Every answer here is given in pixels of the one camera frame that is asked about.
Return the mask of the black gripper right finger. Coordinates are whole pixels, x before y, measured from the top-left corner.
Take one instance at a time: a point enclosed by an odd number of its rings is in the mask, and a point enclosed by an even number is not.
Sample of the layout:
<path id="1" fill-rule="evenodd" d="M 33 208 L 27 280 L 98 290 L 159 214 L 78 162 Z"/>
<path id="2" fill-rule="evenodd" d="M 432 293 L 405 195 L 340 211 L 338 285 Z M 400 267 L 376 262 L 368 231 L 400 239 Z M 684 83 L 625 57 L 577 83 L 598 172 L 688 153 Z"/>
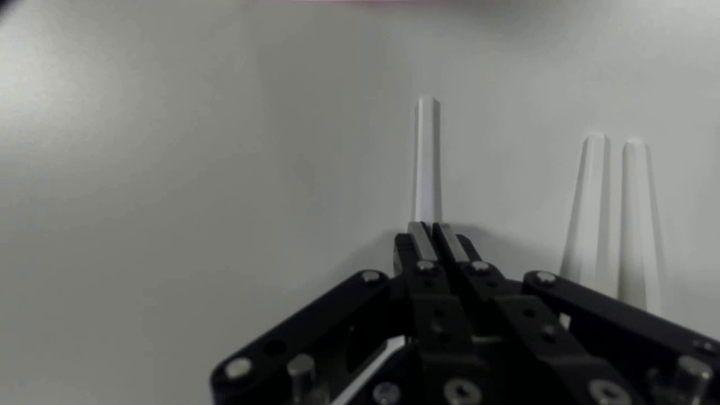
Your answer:
<path id="1" fill-rule="evenodd" d="M 528 400 L 720 405 L 717 340 L 545 270 L 511 282 L 449 226 L 432 241 L 519 360 Z"/>

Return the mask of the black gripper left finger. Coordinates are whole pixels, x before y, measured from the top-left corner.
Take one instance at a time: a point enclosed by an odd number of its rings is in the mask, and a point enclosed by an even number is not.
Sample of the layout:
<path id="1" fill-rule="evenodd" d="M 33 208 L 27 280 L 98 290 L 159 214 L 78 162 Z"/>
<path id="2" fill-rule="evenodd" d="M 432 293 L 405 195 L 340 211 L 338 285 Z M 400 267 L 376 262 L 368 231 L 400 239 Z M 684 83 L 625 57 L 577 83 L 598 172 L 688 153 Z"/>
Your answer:
<path id="1" fill-rule="evenodd" d="M 447 405 L 471 340 L 424 223 L 393 237 L 396 275 L 357 270 L 210 374 L 212 405 Z"/>

